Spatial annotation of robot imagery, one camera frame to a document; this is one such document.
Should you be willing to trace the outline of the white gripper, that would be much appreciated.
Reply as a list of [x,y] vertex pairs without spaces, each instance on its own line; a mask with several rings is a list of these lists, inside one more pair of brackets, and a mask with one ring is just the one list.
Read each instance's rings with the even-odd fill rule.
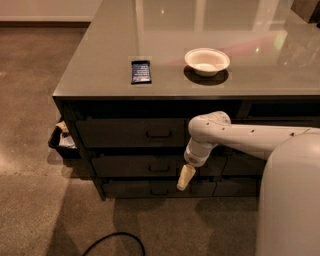
[[184,191],[186,189],[196,173],[194,167],[203,166],[215,147],[216,144],[198,142],[193,138],[189,140],[184,152],[184,159],[188,164],[185,164],[181,169],[177,183],[178,190]]

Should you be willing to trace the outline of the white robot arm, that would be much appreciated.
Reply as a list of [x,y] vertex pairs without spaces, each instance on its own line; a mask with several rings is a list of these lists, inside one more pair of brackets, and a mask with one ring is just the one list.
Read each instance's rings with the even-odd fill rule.
[[263,159],[255,256],[320,256],[320,129],[233,124],[216,111],[192,118],[177,188],[218,145]]

